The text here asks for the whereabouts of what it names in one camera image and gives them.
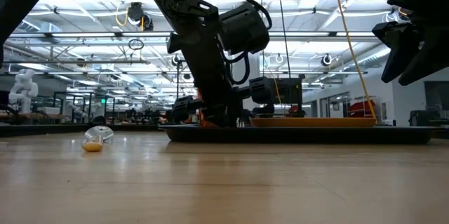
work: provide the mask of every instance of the clear plastic cup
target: clear plastic cup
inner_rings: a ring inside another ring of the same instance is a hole
[[[103,149],[103,141],[111,140],[114,132],[107,126],[94,126],[85,133],[86,141],[83,149],[87,152],[99,152]]]
[[[90,140],[95,136],[102,136],[103,140],[111,140],[114,137],[114,132],[107,126],[94,126],[87,130],[84,134],[86,139]]]

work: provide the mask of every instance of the white robot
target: white robot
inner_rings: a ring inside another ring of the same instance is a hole
[[[72,103],[72,102],[68,102],[67,103],[67,106],[68,107],[70,107],[70,108],[72,108],[77,114],[81,114],[81,116],[83,117],[83,118],[88,118],[89,116],[88,116],[88,106],[86,106],[85,108],[84,108],[84,111],[83,110],[81,110],[81,108],[80,107],[77,107],[76,105],[74,105],[74,103]],[[98,108],[100,108],[100,107],[102,107],[102,103],[100,103],[100,102],[98,102],[98,103],[93,103],[92,105],[91,105],[91,115],[92,114],[95,114],[95,112],[97,111],[97,109]]]
[[[18,100],[22,104],[20,113],[27,114],[31,112],[31,98],[37,97],[39,87],[33,82],[34,70],[20,70],[15,76],[15,83],[9,93],[9,102],[16,103]]]
[[[68,103],[67,103],[67,106],[70,107],[70,108],[72,108],[72,109],[74,110],[75,113],[81,114],[81,116],[82,116],[83,118],[86,118],[86,117],[87,117],[87,113],[81,111],[81,108],[80,108],[80,107],[77,107],[77,106],[74,105],[73,103],[68,102]]]

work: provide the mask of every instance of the orange tray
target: orange tray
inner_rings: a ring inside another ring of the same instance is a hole
[[[254,118],[255,127],[339,127],[370,128],[376,124],[373,118]]]

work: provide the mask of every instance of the yellow rope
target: yellow rope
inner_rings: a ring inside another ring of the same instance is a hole
[[[264,58],[264,67],[265,67],[265,65],[268,66],[267,61],[265,60],[265,57],[264,56],[262,56],[262,57]],[[273,76],[274,85],[276,86],[276,92],[278,94],[279,104],[282,105],[281,95],[279,95],[279,88],[278,88],[278,83],[276,81],[276,77],[274,76],[274,74],[272,73],[272,71],[270,70],[269,67],[267,67],[267,69],[268,69],[270,75]],[[286,115],[286,107],[285,106],[283,107],[282,112],[283,112],[283,115],[285,116]]]
[[[126,9],[125,23],[120,23],[120,21],[119,21],[119,8],[120,8],[120,6],[117,7],[117,11],[115,12],[115,21],[117,22],[117,24],[119,24],[120,26],[124,27],[124,26],[126,26],[126,23],[128,23],[128,10],[129,10],[129,7]]]
[[[354,49],[352,48],[351,37],[349,36],[349,31],[348,31],[348,27],[346,24],[346,20],[344,19],[342,2],[340,2],[340,0],[337,0],[337,2],[338,2],[338,8],[340,9],[340,15],[342,16],[343,26],[344,26],[344,30],[346,32],[346,38],[348,39],[349,50],[351,51],[352,60],[354,60],[354,64],[356,65],[358,76],[360,77],[360,81],[362,82],[363,91],[365,92],[366,100],[368,101],[368,105],[370,106],[371,114],[373,115],[373,119],[376,120],[376,124],[377,124],[377,117],[376,117],[376,114],[374,113],[374,108],[373,108],[373,105],[371,104],[371,99],[370,99],[370,96],[368,95],[368,90],[366,89],[365,80],[363,80],[363,75],[362,75],[360,67],[358,66],[358,63],[357,63],[356,54],[354,53]]]

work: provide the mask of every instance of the black tray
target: black tray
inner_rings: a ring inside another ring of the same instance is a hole
[[[375,126],[372,128],[201,128],[160,126],[174,142],[185,143],[325,143],[426,144],[434,127]]]

